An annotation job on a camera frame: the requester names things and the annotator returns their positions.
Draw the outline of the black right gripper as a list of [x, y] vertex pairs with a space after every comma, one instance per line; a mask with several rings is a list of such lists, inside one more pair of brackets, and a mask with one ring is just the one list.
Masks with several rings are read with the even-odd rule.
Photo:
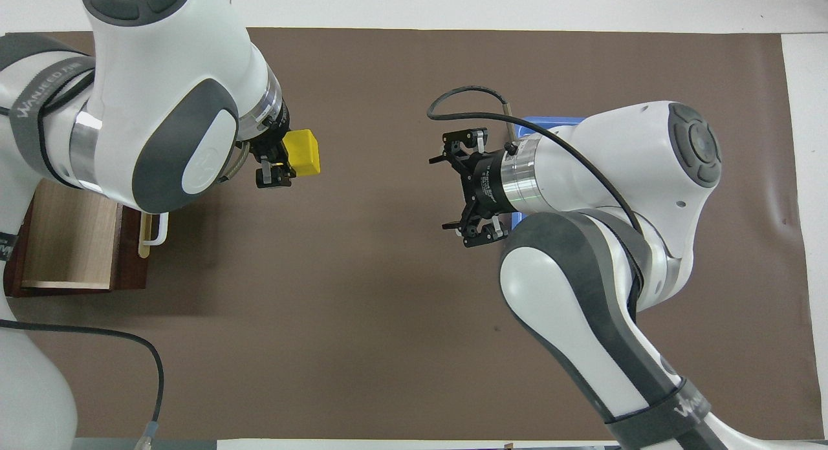
[[443, 134], [442, 141], [441, 154], [428, 162], [449, 162], [461, 174], [468, 202], [461, 212], [461, 219], [444, 223], [442, 228], [455, 232], [467, 248], [507, 238], [510, 232], [499, 220], [499, 215], [514, 213], [517, 209], [506, 196], [501, 176], [505, 150], [485, 152], [487, 128], [449, 132]]

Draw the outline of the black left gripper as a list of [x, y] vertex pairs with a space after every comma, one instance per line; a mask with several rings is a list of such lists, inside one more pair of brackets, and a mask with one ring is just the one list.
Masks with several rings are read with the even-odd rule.
[[276, 113], [268, 113], [262, 120], [263, 132], [250, 140], [251, 153], [261, 167], [256, 170], [259, 189], [290, 187], [298, 173], [290, 167], [284, 137], [290, 131], [290, 113], [282, 102]]

